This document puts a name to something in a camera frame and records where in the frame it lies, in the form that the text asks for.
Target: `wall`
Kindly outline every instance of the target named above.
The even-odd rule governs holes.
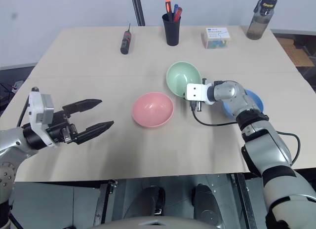
[[[132,0],[0,0],[0,68],[38,62],[65,27],[129,22]]]
[[[141,0],[146,25],[162,25],[165,0]],[[171,0],[183,8],[182,25],[249,25],[258,0]],[[316,0],[278,0],[269,24],[285,30],[316,35]]]

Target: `bowl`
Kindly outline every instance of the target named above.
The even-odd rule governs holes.
[[[183,97],[188,83],[202,83],[201,75],[196,67],[184,61],[171,65],[166,79],[170,91],[179,97]]]
[[[133,105],[132,117],[143,127],[158,127],[170,120],[173,102],[165,94],[149,92],[139,97]]]
[[[253,99],[253,101],[259,107],[260,111],[263,112],[264,106],[263,106],[263,102],[261,101],[260,97],[248,89],[246,89],[246,93],[249,97],[251,97]],[[224,112],[227,115],[227,117],[229,117],[230,119],[235,119],[231,110],[229,109],[228,105],[225,102],[223,102],[223,106],[224,106]]]

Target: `table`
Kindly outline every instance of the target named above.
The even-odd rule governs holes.
[[[293,132],[302,142],[295,168],[315,167],[313,110],[316,95],[297,72],[282,47],[267,30],[262,39],[249,40],[241,27],[228,27],[228,48],[206,50],[204,27],[181,27],[178,46],[166,45],[161,27],[133,27],[130,54],[119,52],[122,27],[64,30],[44,54],[0,119],[1,129],[14,127],[28,92],[37,86],[51,94],[55,110],[86,98],[103,103],[73,114],[78,131],[114,120],[101,136],[82,145],[61,144],[25,160],[17,181],[85,181],[167,175],[247,172],[237,125],[206,127],[198,124],[189,103],[173,95],[165,83],[168,67],[177,61],[196,65],[203,77],[235,80],[256,92],[265,114],[278,131]],[[164,126],[146,129],[131,118],[134,101],[149,91],[160,91],[175,104]],[[202,106],[204,122],[229,121],[221,103]],[[292,155],[294,138],[283,137]]]

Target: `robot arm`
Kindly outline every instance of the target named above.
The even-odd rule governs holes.
[[[25,159],[47,146],[56,147],[60,142],[82,144],[114,124],[113,121],[103,122],[78,133],[75,125],[69,123],[71,114],[89,110],[101,100],[87,99],[72,103],[56,113],[50,95],[32,91],[28,100],[30,123],[0,131],[0,229],[9,227],[8,200],[17,169]]]
[[[245,141],[241,153],[249,171],[263,178],[267,227],[313,228],[316,192],[292,169],[288,147],[244,88],[234,81],[190,83],[186,99],[207,104],[223,101],[230,107]]]

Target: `black cup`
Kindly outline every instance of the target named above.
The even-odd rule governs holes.
[[[162,16],[164,31],[166,32],[166,40],[168,45],[175,46],[179,43],[179,28],[180,28],[180,20],[177,22],[169,21],[168,14],[164,14]]]

